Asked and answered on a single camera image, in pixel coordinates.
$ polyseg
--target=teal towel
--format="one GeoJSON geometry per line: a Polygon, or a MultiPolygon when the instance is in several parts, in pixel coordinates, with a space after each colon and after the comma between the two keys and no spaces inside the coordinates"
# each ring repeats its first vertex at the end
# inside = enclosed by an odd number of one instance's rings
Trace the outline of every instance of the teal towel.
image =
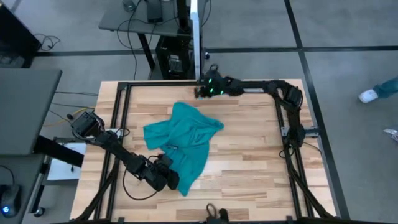
{"type": "Polygon", "coordinates": [[[203,172],[209,140],[224,125],[202,115],[186,103],[175,103],[170,120],[144,126],[149,150],[161,148],[173,160],[170,166],[180,176],[178,190],[187,196],[192,183],[203,172]]]}

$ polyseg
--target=gray desk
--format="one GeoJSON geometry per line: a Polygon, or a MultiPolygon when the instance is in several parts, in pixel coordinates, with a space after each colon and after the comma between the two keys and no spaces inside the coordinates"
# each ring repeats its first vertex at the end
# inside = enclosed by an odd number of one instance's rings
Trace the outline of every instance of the gray desk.
{"type": "MultiPolygon", "coordinates": [[[[0,165],[12,170],[22,190],[18,214],[12,218],[0,214],[0,223],[21,223],[45,155],[81,167],[83,155],[39,135],[61,73],[0,68],[0,165]]],[[[12,184],[3,168],[0,184],[12,184]]]]}
{"type": "MultiPolygon", "coordinates": [[[[186,0],[187,5],[190,6],[190,0],[186,0]]],[[[198,12],[200,15],[200,23],[205,17],[205,7],[208,0],[198,0],[198,12]]],[[[131,12],[126,12],[123,8],[122,1],[111,1],[105,15],[99,23],[99,28],[103,30],[123,32],[134,32],[138,34],[141,42],[142,49],[147,58],[151,70],[155,69],[155,62],[150,52],[148,41],[145,34],[154,34],[169,37],[186,37],[191,38],[191,32],[182,32],[174,19],[177,17],[177,1],[162,1],[163,22],[155,25],[148,24],[147,22],[147,5],[144,0],[141,0],[138,5],[134,16],[130,22],[130,29],[128,29],[128,21],[132,15],[131,12]]]]}
{"type": "Polygon", "coordinates": [[[60,70],[0,69],[0,155],[31,154],[60,70]]]}
{"type": "MultiPolygon", "coordinates": [[[[12,218],[4,218],[0,214],[0,223],[20,224],[25,215],[29,203],[30,195],[36,184],[37,176],[44,160],[43,154],[31,154],[28,156],[0,156],[0,165],[4,165],[14,173],[16,184],[21,186],[21,209],[12,218]]],[[[11,184],[10,173],[0,168],[0,185],[11,184]]]]}

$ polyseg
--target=computer mouse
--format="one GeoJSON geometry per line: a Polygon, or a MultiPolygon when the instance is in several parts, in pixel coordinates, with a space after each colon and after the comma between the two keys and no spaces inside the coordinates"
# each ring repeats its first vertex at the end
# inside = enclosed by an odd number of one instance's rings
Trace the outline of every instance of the computer mouse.
{"type": "Polygon", "coordinates": [[[14,217],[21,207],[21,187],[8,185],[0,198],[1,213],[6,218],[14,217]]]}

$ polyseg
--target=desk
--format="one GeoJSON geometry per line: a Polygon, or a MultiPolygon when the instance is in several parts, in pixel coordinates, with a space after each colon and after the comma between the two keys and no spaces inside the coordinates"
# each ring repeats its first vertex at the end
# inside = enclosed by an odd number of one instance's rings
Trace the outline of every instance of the desk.
{"type": "MultiPolygon", "coordinates": [[[[12,170],[22,190],[19,213],[7,219],[0,215],[0,223],[22,221],[37,176],[43,171],[45,154],[81,166],[83,155],[39,135],[61,73],[61,70],[0,69],[0,165],[12,170]]],[[[9,175],[0,168],[0,184],[11,184],[9,175]]]]}
{"type": "MultiPolygon", "coordinates": [[[[20,224],[22,222],[43,161],[43,154],[0,156],[0,165],[10,168],[14,174],[15,183],[21,186],[21,209],[19,213],[12,218],[4,218],[0,214],[0,223],[20,224]]],[[[10,173],[6,169],[0,168],[0,177],[0,185],[12,184],[10,173]]]]}
{"type": "MultiPolygon", "coordinates": [[[[302,89],[301,80],[286,80],[302,89]]],[[[109,127],[116,95],[117,82],[103,82],[99,91],[96,114],[109,127]]],[[[219,96],[196,100],[194,86],[135,86],[131,89],[127,128],[130,135],[124,147],[137,154],[150,156],[160,150],[148,151],[142,127],[170,118],[172,105],[184,101],[203,114],[224,123],[224,130],[211,139],[210,155],[202,175],[194,182],[187,197],[167,187],[145,201],[127,197],[122,185],[124,166],[119,167],[112,221],[124,217],[126,222],[174,222],[205,220],[205,207],[213,203],[227,208],[232,220],[285,220],[294,217],[292,193],[286,164],[279,157],[282,150],[274,100],[266,94],[245,94],[239,97],[219,96]]],[[[118,121],[120,123],[124,95],[122,93],[118,121]]],[[[312,125],[308,103],[304,98],[301,110],[304,126],[312,125]]],[[[306,142],[317,145],[315,139],[306,142]]],[[[320,203],[335,214],[323,161],[318,150],[301,148],[310,190],[320,203]]],[[[79,216],[98,189],[104,150],[88,146],[81,169],[71,218],[79,216]]],[[[127,190],[135,197],[153,193],[145,182],[126,176],[127,190]]],[[[303,197],[300,193],[303,214],[303,197]]],[[[107,196],[103,200],[104,217],[107,196]]]]}
{"type": "MultiPolygon", "coordinates": [[[[144,0],[138,5],[135,15],[133,16],[130,24],[130,32],[138,34],[139,40],[142,45],[142,49],[147,57],[149,66],[151,69],[155,68],[155,62],[152,58],[152,53],[150,52],[149,44],[145,37],[145,34],[162,35],[169,37],[188,37],[190,38],[191,32],[181,32],[179,26],[173,18],[177,16],[177,6],[176,0],[173,1],[162,1],[162,12],[163,12],[163,24],[157,24],[155,27],[153,24],[147,24],[147,9],[144,0]]],[[[205,6],[207,0],[199,0],[199,10],[200,22],[202,22],[205,6]]],[[[123,9],[123,4],[121,1],[111,1],[109,4],[105,15],[103,16],[101,22],[99,23],[99,28],[103,30],[116,31],[119,30],[123,32],[128,31],[128,20],[131,17],[132,12],[126,12],[123,9]]]]}

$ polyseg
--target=desk leg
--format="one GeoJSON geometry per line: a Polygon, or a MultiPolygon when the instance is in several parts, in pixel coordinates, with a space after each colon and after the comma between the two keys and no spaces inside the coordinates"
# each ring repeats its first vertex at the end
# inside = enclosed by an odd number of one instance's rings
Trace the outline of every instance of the desk leg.
{"type": "Polygon", "coordinates": [[[155,62],[154,62],[154,58],[152,57],[152,54],[150,52],[150,47],[149,47],[147,38],[145,37],[145,34],[138,34],[138,38],[139,38],[139,41],[141,42],[142,49],[144,50],[145,56],[147,57],[150,69],[153,70],[155,68],[155,62]]]}
{"type": "Polygon", "coordinates": [[[51,141],[41,135],[37,137],[34,152],[48,155],[77,167],[81,167],[84,158],[84,155],[79,152],[61,146],[55,141],[51,141]]]}

